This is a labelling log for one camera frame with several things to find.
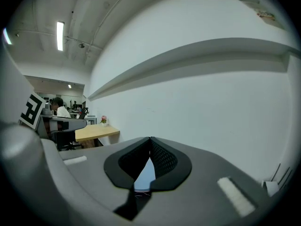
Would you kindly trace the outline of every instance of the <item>white shirt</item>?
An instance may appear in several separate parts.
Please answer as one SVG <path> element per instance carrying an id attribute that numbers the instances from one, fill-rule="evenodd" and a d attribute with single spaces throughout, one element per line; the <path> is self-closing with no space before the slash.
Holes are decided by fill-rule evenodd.
<path id="1" fill-rule="evenodd" d="M 66 110 L 64 106 L 61 106 L 57 109 L 56 116 L 71 118 L 69 112 Z"/>

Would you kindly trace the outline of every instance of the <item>black hair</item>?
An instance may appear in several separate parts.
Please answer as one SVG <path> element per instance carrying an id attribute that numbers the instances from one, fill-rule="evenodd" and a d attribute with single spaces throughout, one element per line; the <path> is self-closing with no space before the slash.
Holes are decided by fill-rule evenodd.
<path id="1" fill-rule="evenodd" d="M 64 101 L 60 97 L 55 97 L 52 101 L 53 105 L 58 105 L 59 107 L 63 106 Z"/>

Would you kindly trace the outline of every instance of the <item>potted plant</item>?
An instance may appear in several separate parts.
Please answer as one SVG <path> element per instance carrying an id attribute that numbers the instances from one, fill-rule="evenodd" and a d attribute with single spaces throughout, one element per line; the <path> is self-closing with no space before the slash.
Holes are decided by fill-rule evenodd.
<path id="1" fill-rule="evenodd" d="M 100 123 L 102 126 L 107 126 L 107 117 L 105 115 L 102 116 Z"/>

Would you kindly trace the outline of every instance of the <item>wooden tabletop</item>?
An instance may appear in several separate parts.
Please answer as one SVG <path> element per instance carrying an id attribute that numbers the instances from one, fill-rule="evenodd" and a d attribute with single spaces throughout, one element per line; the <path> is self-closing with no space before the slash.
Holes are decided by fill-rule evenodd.
<path id="1" fill-rule="evenodd" d="M 75 140 L 78 142 L 93 140 L 96 138 L 112 136 L 119 133 L 120 131 L 112 126 L 103 127 L 100 124 L 87 125 L 85 128 L 75 131 Z"/>

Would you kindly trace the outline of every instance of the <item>ceiling light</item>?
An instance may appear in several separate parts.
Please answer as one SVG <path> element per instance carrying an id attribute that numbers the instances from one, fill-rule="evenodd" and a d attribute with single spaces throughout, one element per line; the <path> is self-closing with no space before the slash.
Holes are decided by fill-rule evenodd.
<path id="1" fill-rule="evenodd" d="M 64 30 L 64 23 L 57 22 L 56 23 L 56 41 L 57 41 L 57 49 L 60 51 L 63 50 L 63 30 Z"/>
<path id="2" fill-rule="evenodd" d="M 8 32 L 6 31 L 6 28 L 3 29 L 3 35 L 4 35 L 4 38 L 6 40 L 6 43 L 12 44 L 9 37 L 8 37 Z"/>

